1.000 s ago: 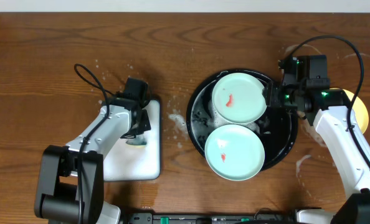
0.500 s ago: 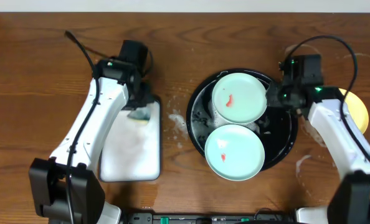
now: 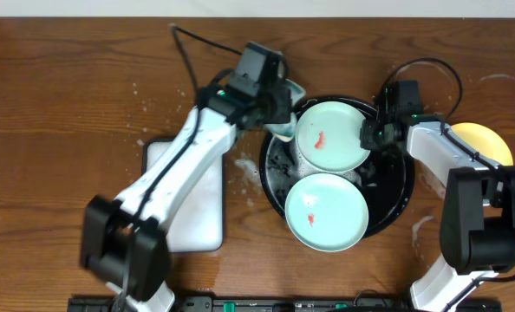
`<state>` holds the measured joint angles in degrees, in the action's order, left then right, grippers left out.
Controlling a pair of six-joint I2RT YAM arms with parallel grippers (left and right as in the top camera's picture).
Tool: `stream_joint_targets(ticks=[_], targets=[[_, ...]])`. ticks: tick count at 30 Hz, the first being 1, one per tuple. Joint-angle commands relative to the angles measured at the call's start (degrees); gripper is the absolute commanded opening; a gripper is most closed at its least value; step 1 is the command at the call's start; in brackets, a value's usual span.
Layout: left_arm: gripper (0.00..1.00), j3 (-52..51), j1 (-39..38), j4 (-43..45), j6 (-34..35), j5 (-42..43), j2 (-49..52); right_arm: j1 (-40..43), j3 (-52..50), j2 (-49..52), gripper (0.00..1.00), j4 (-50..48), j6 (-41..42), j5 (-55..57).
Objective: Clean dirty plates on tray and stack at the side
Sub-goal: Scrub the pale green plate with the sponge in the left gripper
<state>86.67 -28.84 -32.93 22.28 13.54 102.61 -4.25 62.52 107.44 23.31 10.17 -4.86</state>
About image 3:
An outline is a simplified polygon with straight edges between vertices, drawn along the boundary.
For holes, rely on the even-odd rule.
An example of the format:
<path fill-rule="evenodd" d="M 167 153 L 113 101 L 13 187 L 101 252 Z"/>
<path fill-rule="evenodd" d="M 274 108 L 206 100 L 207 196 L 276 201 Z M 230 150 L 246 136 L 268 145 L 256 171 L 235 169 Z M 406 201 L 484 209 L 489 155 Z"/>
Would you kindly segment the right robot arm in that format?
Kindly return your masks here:
<path fill-rule="evenodd" d="M 417 81 L 381 88 L 361 147 L 399 149 L 445 186 L 440 251 L 410 289 L 418 311 L 454 311 L 483 283 L 515 281 L 515 166 L 490 159 L 461 139 L 441 116 L 425 114 Z"/>

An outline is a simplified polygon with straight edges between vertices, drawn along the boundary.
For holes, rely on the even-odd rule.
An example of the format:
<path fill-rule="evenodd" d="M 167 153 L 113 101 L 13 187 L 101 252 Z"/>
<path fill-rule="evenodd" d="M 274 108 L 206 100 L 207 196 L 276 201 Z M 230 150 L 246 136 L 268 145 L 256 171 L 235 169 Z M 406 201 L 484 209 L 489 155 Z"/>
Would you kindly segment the green sponge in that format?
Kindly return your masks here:
<path fill-rule="evenodd" d="M 264 127 L 281 141 L 289 142 L 295 137 L 296 133 L 297 117 L 294 113 L 294 108 L 306 95 L 306 91 L 302 86 L 289 79 L 285 80 L 282 86 L 290 91 L 290 105 L 288 106 L 290 118 L 285 123 L 266 124 Z"/>

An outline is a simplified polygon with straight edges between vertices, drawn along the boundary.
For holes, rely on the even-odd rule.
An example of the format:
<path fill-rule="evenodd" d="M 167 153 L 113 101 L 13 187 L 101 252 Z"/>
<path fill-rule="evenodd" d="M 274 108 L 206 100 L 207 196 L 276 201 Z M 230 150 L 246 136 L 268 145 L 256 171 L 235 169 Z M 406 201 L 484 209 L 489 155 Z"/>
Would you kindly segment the light green plate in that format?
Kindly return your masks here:
<path fill-rule="evenodd" d="M 351 182 L 330 173 L 299 180 L 284 204 L 293 235 L 313 250 L 339 252 L 357 244 L 368 227 L 368 205 Z"/>
<path fill-rule="evenodd" d="M 327 172 L 345 172 L 361 165 L 369 150 L 361 147 L 360 132 L 366 117 L 340 101 L 325 101 L 308 108 L 297 123 L 296 145 L 313 166 Z"/>

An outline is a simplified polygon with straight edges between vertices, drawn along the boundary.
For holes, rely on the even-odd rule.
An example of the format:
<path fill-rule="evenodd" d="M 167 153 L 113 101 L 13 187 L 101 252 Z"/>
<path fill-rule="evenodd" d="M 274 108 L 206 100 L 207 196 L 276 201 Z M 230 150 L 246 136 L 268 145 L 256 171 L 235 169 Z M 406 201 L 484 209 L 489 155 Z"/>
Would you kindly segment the light green plate front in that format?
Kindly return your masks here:
<path fill-rule="evenodd" d="M 368 227 L 368 205 L 351 182 L 330 173 L 299 180 L 284 204 L 293 235 L 313 250 L 339 252 L 357 244 Z"/>

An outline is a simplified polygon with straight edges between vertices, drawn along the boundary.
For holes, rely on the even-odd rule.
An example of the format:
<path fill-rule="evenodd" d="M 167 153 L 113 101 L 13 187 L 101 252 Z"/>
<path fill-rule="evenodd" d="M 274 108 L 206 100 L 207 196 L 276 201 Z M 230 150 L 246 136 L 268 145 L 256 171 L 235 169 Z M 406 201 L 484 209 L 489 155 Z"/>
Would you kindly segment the yellow plate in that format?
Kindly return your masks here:
<path fill-rule="evenodd" d="M 498 161 L 503 166 L 512 166 L 513 158 L 509 146 L 492 129 L 476 123 L 452 125 L 453 132 L 482 155 Z"/>

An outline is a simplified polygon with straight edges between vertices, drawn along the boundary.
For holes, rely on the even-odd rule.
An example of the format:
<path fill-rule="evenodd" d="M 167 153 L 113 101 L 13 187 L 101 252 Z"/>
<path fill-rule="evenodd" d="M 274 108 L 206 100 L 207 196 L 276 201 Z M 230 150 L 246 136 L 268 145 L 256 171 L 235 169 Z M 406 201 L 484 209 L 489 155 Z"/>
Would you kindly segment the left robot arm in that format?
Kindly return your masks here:
<path fill-rule="evenodd" d="M 189 192 L 234 145 L 238 133 L 296 126 L 288 64 L 280 51 L 249 42 L 235 68 L 197 88 L 185 125 L 154 165 L 114 199 L 94 196 L 81 234 L 81 266 L 118 287 L 112 311 L 168 311 L 171 270 L 166 235 Z"/>

